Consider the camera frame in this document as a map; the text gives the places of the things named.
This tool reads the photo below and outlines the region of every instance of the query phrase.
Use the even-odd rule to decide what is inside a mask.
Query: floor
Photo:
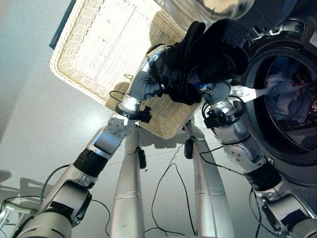
[[[19,195],[38,196],[47,176],[55,168],[72,163],[111,114],[109,109],[62,82],[50,71],[53,51],[49,42],[67,5],[68,1],[63,0],[0,2],[1,200]],[[195,123],[206,134],[210,148],[219,146],[199,114]],[[148,161],[147,169],[141,171],[145,227],[148,229],[155,226],[151,203],[156,184],[187,138],[180,132],[174,139],[163,141],[146,131],[141,132],[141,138]],[[110,210],[123,153],[121,145],[91,189],[93,198],[105,203]],[[215,151],[213,155],[217,163],[233,168],[223,151]],[[195,221],[193,163],[185,159],[183,147],[176,153],[175,162],[187,186]],[[236,174],[219,170],[228,196],[235,236],[254,237],[257,223],[249,208],[249,184]],[[50,184],[61,173],[53,176]],[[37,198],[19,201],[25,206],[38,207]],[[171,169],[161,182],[154,215],[161,227],[192,235],[184,189],[175,169]],[[106,210],[93,202],[83,222],[73,229],[73,237],[106,237],[107,220]],[[158,230],[146,233],[147,238],[163,236]],[[259,237],[273,236],[261,229]]]

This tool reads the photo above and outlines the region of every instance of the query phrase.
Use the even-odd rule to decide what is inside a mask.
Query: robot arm
[[[112,115],[107,126],[96,133],[55,183],[42,203],[39,215],[27,222],[18,237],[71,237],[71,228],[82,221],[92,199],[88,190],[134,127],[133,120]]]
[[[150,121],[151,109],[146,107],[144,111],[139,111],[139,107],[142,100],[162,91],[161,84],[152,78],[150,69],[167,49],[165,45],[159,46],[145,56],[128,92],[116,105],[117,114],[111,116],[107,126],[95,134],[77,160],[66,169],[45,197],[40,213],[28,220],[22,230],[17,231],[16,237],[71,237],[71,228],[82,221],[91,202],[89,189],[123,139],[133,132],[134,121]]]
[[[262,210],[274,231],[288,238],[314,234],[315,214],[292,192],[288,181],[261,152],[239,112],[243,109],[235,108],[228,100],[230,84],[224,81],[210,84],[209,87],[208,92],[202,90],[206,102],[211,105],[205,124],[214,130],[228,159],[244,173],[255,194],[264,203]]]

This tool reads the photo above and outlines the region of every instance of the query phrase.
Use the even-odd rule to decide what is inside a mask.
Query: laundry
[[[314,101],[308,93],[312,82],[310,73],[300,62],[282,56],[276,59],[267,77],[266,87],[273,89],[266,99],[277,121],[296,121],[299,126],[305,123]]]

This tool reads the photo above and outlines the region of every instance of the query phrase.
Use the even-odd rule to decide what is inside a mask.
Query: black clamp
[[[217,114],[214,110],[209,110],[209,112],[207,112],[208,117],[204,120],[204,123],[208,129],[224,125],[232,125],[242,117],[243,112],[244,109],[234,109],[229,115],[226,115],[223,112]]]
[[[145,123],[149,123],[152,115],[150,113],[151,108],[149,106],[145,106],[144,110],[139,110],[137,113],[131,110],[124,108],[118,103],[114,108],[115,112],[121,116],[124,116],[130,120],[140,120]]]
[[[139,160],[140,160],[140,169],[145,169],[147,166],[147,157],[145,156],[144,150],[139,149]]]
[[[184,155],[186,159],[191,160],[193,158],[194,141],[189,138],[185,141]]]

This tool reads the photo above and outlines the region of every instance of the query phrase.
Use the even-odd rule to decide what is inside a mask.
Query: laundry basket
[[[147,50],[173,44],[185,32],[153,0],[78,0],[51,59],[61,80],[114,110],[109,92],[126,92]],[[140,126],[169,139],[192,117],[198,104],[173,102],[168,95],[142,103],[152,108]]]

